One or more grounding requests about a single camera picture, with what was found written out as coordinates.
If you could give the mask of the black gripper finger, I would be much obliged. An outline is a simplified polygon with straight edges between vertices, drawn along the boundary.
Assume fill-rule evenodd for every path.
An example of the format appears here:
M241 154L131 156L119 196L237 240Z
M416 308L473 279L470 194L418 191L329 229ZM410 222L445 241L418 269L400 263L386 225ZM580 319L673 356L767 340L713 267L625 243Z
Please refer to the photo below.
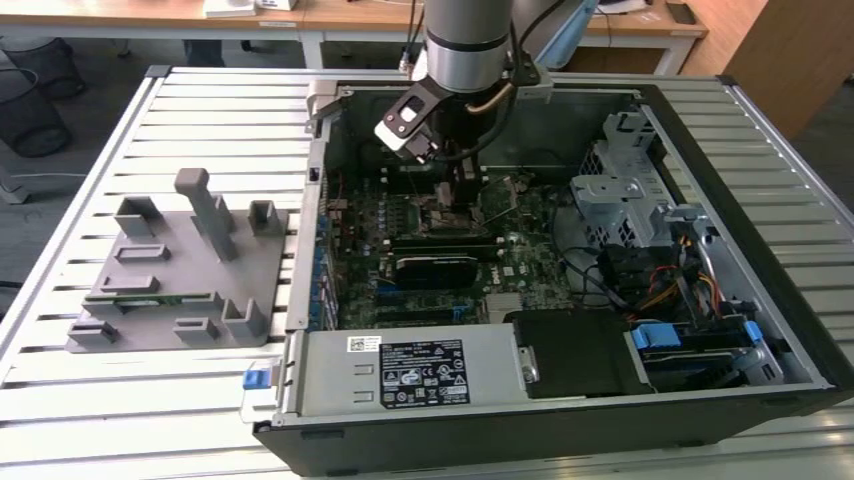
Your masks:
M481 166L478 155L458 162L456 166L456 209L469 208L480 197L482 187Z

